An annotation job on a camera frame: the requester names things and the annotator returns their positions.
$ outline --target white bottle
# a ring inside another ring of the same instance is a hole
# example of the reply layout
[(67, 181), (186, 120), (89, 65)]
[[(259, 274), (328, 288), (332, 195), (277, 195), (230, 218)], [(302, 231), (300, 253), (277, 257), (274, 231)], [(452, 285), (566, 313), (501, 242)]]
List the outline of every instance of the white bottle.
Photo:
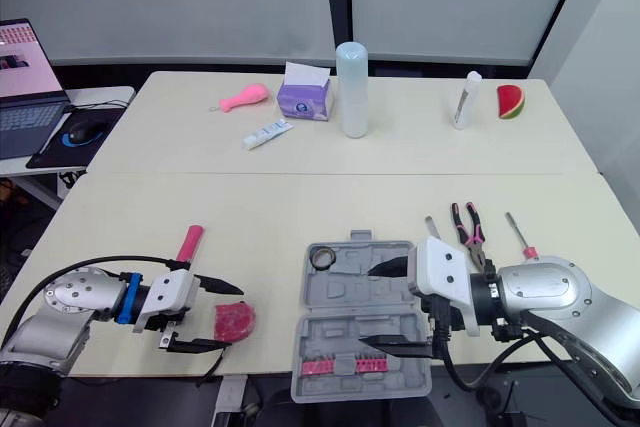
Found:
[(478, 97), (481, 84), (482, 76), (475, 70), (467, 74), (467, 82), (464, 84), (464, 89), (462, 89), (462, 95), (458, 102), (458, 108), (453, 117), (453, 126), (456, 129), (464, 129), (466, 121), (469, 118), (469, 111), (473, 109), (473, 104), (475, 104), (476, 98)]
[(342, 131), (357, 139), (369, 128), (367, 49), (357, 42), (340, 44), (336, 49), (336, 73)]

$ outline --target red-handled pliers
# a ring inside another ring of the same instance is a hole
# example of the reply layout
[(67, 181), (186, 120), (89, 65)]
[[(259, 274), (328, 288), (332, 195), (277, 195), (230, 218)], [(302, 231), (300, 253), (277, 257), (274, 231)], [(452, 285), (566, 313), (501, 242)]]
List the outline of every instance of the red-handled pliers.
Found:
[(467, 229), (460, 219), (458, 204), (451, 204), (451, 215), (453, 217), (453, 223), (456, 226), (456, 230), (458, 231), (458, 239), (461, 244), (469, 249), (473, 264), (483, 272), (487, 259), (484, 255), (484, 251), (482, 250), (482, 244), (484, 244), (485, 237), (482, 233), (482, 226), (480, 225), (480, 215), (478, 215), (478, 210), (475, 205), (473, 205), (473, 202), (467, 202), (467, 210), (469, 211), (471, 220), (473, 220), (472, 235), (469, 235), (469, 232), (467, 232)]

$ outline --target purple tissue box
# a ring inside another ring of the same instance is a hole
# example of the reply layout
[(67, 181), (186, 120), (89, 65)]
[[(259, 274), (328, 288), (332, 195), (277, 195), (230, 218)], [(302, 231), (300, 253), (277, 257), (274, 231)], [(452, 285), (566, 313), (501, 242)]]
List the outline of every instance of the purple tissue box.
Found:
[(329, 120), (333, 94), (329, 87), (331, 80), (324, 86), (285, 85), (280, 86), (277, 99), (285, 117), (297, 119)]

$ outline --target toy watermelon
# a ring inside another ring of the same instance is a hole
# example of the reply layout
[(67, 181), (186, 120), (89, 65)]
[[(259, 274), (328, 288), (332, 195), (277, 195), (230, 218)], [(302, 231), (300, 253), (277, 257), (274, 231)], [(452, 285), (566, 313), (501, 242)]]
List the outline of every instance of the toy watermelon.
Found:
[(513, 119), (524, 108), (524, 91), (517, 85), (501, 85), (498, 87), (498, 103), (500, 118)]

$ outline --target laptop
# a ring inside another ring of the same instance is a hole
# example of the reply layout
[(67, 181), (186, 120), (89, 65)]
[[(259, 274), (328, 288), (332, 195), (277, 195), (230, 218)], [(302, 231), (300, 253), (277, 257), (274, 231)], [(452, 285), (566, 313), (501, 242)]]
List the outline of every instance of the laptop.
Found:
[(67, 105), (29, 21), (0, 21), (0, 159), (38, 152)]

